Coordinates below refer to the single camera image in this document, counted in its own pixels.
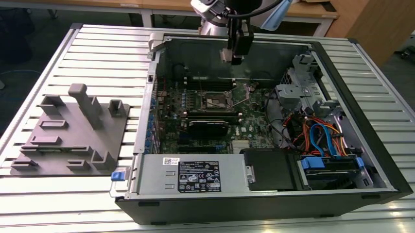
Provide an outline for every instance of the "metal slat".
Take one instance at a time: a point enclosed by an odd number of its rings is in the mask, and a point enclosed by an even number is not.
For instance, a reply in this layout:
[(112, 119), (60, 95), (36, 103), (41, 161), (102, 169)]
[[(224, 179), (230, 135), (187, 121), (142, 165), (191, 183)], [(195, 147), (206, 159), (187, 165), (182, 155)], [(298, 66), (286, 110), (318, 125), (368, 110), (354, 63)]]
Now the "metal slat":
[[(336, 100), (336, 94), (332, 91), (328, 91), (330, 97)], [(384, 102), (384, 100), (391, 100), (394, 99), (394, 96), (391, 96), (390, 94), (383, 94), (383, 93), (359, 93), (359, 92), (354, 92), (352, 93), (355, 99), (359, 100), (364, 100), (368, 102)]]
[(400, 143), (386, 143), (384, 147), (387, 148), (390, 154), (394, 155), (415, 155), (415, 144), (400, 144)]
[(398, 163), (414, 163), (415, 162), (415, 153), (410, 155), (392, 155), (392, 159), (398, 165)]
[(138, 29), (107, 29), (107, 28), (86, 28), (80, 29), (80, 33), (116, 34), (116, 35), (150, 35), (151, 31)]
[(410, 122), (410, 121), (372, 121), (370, 124), (372, 126), (390, 126), (390, 127), (395, 127), (395, 126), (412, 127), (414, 126), (414, 122)]
[(374, 129), (376, 132), (387, 132), (394, 131), (396, 133), (399, 132), (415, 132), (415, 125), (410, 126), (374, 126)]
[(351, 77), (351, 78), (372, 78), (372, 79), (376, 79), (376, 75), (374, 74), (374, 72), (340, 70), (339, 74), (342, 75), (342, 78)]
[(71, 85), (72, 83), (83, 83), (87, 86), (124, 86), (124, 87), (146, 87), (146, 78), (92, 78), (92, 77), (68, 77), (55, 76), (48, 82), (49, 85)]
[(378, 112), (402, 112), (402, 106), (398, 103), (359, 103), (363, 111), (378, 111)]
[(68, 211), (119, 210), (108, 192), (100, 194), (44, 194), (5, 196), (0, 199), (0, 214)]
[(143, 42), (136, 41), (119, 41), (119, 40), (94, 40), (94, 39), (76, 39), (74, 40), (72, 45), (82, 46), (100, 46), (100, 47), (131, 47), (131, 48), (143, 48), (143, 45), (148, 41), (147, 36), (143, 37)]
[(104, 54), (104, 53), (84, 53), (68, 52), (65, 54), (67, 60), (78, 61), (118, 61), (118, 62), (151, 62), (147, 55), (128, 55), (128, 54)]
[(64, 60), (59, 67), (96, 69), (148, 69), (148, 63)]
[[(388, 90), (383, 86), (360, 86), (360, 85), (347, 85), (350, 91), (354, 93), (380, 93), (388, 94)], [(328, 92), (332, 91), (331, 86), (327, 85), (326, 89)]]
[(41, 224), (65, 224), (74, 222), (132, 222), (131, 217), (123, 211), (106, 211), (100, 213), (61, 213), (61, 214), (33, 214), (0, 218), (0, 226), (21, 226)]
[(143, 78), (147, 77), (147, 70), (57, 68), (53, 74), (78, 77)]
[(95, 46), (71, 46), (70, 52), (92, 52), (114, 54), (148, 54), (147, 45), (142, 48), (118, 48), (118, 47), (95, 47)]
[(356, 51), (356, 49), (352, 46), (323, 45), (323, 48), (327, 52), (331, 52), (331, 51), (355, 52)]
[[(382, 82), (378, 79), (372, 79), (372, 78), (363, 79), (363, 78), (348, 78), (348, 77), (344, 77), (343, 81), (344, 81), (344, 83), (347, 85), (354, 84), (354, 85), (382, 86)], [(328, 80), (327, 80), (326, 77), (322, 77), (322, 82), (323, 82), (323, 84), (328, 83)]]
[(340, 51), (326, 51), (327, 55), (331, 57), (351, 57), (351, 58), (362, 58), (359, 53), (355, 52), (340, 52)]
[(415, 183), (415, 169), (400, 169), (402, 175), (408, 183)]
[(404, 112), (364, 112), (370, 121), (410, 121)]
[(414, 132), (382, 132), (378, 136), (383, 143), (415, 143), (415, 133)]
[(116, 34), (92, 34), (79, 33), (76, 39), (95, 39), (95, 40), (118, 40), (118, 41), (140, 41), (147, 42), (148, 36), (144, 35), (116, 35)]
[(370, 71), (370, 67), (366, 64), (343, 64), (343, 63), (334, 63), (336, 69), (342, 70), (367, 70)]
[(327, 38), (327, 37), (310, 37), (310, 36), (302, 36), (302, 35), (283, 35), (283, 34), (264, 34), (264, 33), (255, 33), (256, 38), (264, 38), (264, 39), (288, 39), (288, 40), (300, 40), (300, 41), (316, 41), (322, 44), (330, 43), (331, 45), (339, 45), (339, 46), (350, 46), (350, 42), (344, 38)]
[(339, 64), (346, 63), (346, 64), (364, 64), (366, 65), (366, 62), (362, 58), (332, 56), (330, 59), (334, 63), (339, 63)]

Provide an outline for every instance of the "gray plastic block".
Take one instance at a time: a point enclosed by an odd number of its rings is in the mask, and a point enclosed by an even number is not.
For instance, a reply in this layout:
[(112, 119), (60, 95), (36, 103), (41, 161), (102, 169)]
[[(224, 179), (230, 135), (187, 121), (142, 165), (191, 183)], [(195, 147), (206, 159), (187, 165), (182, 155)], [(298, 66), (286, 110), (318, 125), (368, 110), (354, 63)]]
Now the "gray plastic block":
[(68, 127), (68, 123), (65, 120), (45, 120), (39, 124), (43, 129), (63, 129)]
[(45, 113), (12, 163), (12, 175), (111, 175), (115, 170), (130, 105), (120, 100), (100, 104), (84, 84), (71, 85), (70, 95), (78, 103), (45, 96)]
[(99, 118), (100, 111), (98, 111), (98, 99), (94, 98), (94, 103), (87, 95), (87, 85), (74, 83), (68, 91), (70, 96), (76, 99), (80, 111), (83, 112), (92, 128), (100, 129), (103, 127), (103, 122)]
[(102, 157), (96, 150), (92, 154), (91, 163), (98, 170), (111, 170), (111, 168), (116, 165), (116, 161), (110, 152), (106, 152), (104, 157)]
[(44, 100), (41, 101), (39, 107), (41, 107), (43, 111), (48, 116), (55, 118), (55, 116), (60, 116), (57, 107), (64, 106), (65, 103), (60, 99), (59, 96), (48, 95), (45, 96)]
[(71, 171), (86, 171), (90, 170), (91, 166), (84, 159), (68, 159), (67, 168)]

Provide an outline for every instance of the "warning label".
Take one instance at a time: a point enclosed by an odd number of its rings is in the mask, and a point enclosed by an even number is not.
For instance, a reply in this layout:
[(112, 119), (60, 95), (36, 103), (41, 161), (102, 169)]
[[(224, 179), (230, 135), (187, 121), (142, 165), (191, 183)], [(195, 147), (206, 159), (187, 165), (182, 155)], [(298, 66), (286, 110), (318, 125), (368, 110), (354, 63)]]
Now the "warning label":
[(179, 162), (180, 193), (220, 192), (219, 161)]

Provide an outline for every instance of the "yellow wire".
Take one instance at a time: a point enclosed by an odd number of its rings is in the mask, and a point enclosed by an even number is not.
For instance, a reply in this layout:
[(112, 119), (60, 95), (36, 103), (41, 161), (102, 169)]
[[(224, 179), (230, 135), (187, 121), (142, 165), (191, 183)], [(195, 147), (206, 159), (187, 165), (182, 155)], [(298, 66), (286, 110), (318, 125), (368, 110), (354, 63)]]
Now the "yellow wire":
[[(340, 133), (331, 125), (326, 125), (328, 128), (331, 128), (336, 133)], [(344, 143), (343, 143), (343, 139), (340, 138), (340, 144), (342, 144), (342, 152), (344, 153), (344, 155), (347, 155), (346, 150), (344, 150)]]

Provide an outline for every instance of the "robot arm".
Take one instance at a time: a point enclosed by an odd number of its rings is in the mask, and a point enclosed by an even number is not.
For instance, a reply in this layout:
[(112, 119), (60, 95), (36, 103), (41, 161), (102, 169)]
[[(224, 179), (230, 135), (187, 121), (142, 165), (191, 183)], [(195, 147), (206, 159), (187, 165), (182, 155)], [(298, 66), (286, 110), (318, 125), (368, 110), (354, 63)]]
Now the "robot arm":
[(262, 0), (192, 0), (195, 12), (208, 22), (211, 27), (219, 27), (220, 32), (227, 30), (228, 45), (220, 51), (224, 62), (240, 65), (243, 56), (248, 54), (254, 41), (254, 32), (250, 26), (250, 18), (270, 11), (280, 4), (276, 0), (271, 5), (255, 11)]

